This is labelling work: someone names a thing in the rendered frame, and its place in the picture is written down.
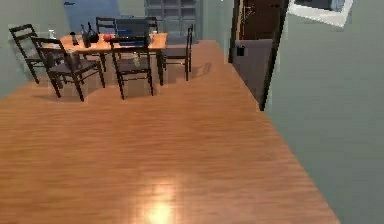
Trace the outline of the black wooden chair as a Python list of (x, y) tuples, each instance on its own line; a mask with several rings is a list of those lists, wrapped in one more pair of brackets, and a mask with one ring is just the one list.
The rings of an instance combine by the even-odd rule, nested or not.
[(157, 34), (159, 32), (157, 18), (156, 17), (147, 17), (147, 22), (148, 22), (149, 33)]
[(40, 53), (40, 49), (43, 48), (43, 44), (34, 43), (32, 41), (32, 37), (37, 37), (34, 27), (31, 24), (25, 24), (12, 27), (9, 31), (35, 82), (39, 83), (35, 67), (44, 66)]
[(106, 87), (100, 61), (81, 58), (76, 51), (66, 50), (58, 39), (32, 37), (31, 40), (58, 98), (62, 83), (73, 83), (84, 101), (81, 86), (94, 74), (99, 75), (102, 87)]
[(104, 34), (111, 34), (112, 38), (116, 35), (116, 19), (115, 18), (108, 18), (108, 17), (97, 17), (96, 18), (96, 31), (101, 37), (101, 40), (104, 43), (103, 35)]
[(194, 25), (187, 28), (186, 44), (180, 48), (166, 48), (163, 51), (163, 68), (167, 70), (168, 65), (183, 65), (185, 79), (189, 80), (189, 73), (192, 70), (192, 40)]
[(123, 86), (131, 80), (146, 80), (150, 94), (154, 94), (151, 57), (146, 36), (114, 37), (110, 40), (111, 53), (120, 95), (125, 99)]

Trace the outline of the grey glass-front cabinet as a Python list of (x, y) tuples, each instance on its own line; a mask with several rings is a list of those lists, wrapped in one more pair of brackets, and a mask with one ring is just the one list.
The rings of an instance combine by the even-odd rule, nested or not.
[(146, 16), (157, 18), (159, 31), (168, 34), (169, 44), (185, 43), (190, 26), (192, 41), (201, 39), (201, 0), (145, 0), (144, 7)]

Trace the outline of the dark brown room door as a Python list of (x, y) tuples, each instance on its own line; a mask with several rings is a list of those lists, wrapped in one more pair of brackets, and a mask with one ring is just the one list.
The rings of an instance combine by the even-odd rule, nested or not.
[[(234, 0), (228, 62), (261, 111), (267, 104), (289, 0)], [(245, 55), (237, 56), (236, 47)]]

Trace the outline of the wooden dining table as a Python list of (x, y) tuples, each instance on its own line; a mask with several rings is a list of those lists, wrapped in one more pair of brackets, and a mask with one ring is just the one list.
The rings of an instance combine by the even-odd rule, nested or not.
[[(163, 71), (163, 50), (167, 47), (167, 33), (150, 34), (150, 44), (148, 46), (150, 52), (156, 53), (157, 71), (159, 76), (160, 85), (164, 84), (164, 71)], [(91, 54), (91, 53), (109, 53), (111, 46), (109, 43), (103, 40), (103, 35), (99, 35), (99, 41), (93, 43), (89, 48), (85, 48), (82, 37), (76, 35), (76, 39), (79, 42), (78, 45), (72, 43), (72, 36), (66, 35), (60, 38), (60, 41), (65, 50), (75, 50), (79, 53)]]

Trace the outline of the dark glass bottle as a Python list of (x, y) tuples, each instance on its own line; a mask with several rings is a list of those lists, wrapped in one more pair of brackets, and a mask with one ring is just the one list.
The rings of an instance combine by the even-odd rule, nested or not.
[(85, 30), (84, 25), (81, 24), (81, 35), (82, 35), (82, 40), (85, 48), (89, 48), (91, 46), (89, 42), (89, 36), (88, 32)]

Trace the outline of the white framed picture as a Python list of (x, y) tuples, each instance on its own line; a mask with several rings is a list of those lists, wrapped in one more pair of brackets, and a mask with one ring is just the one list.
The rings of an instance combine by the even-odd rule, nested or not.
[(290, 0), (288, 13), (343, 28), (353, 0)]

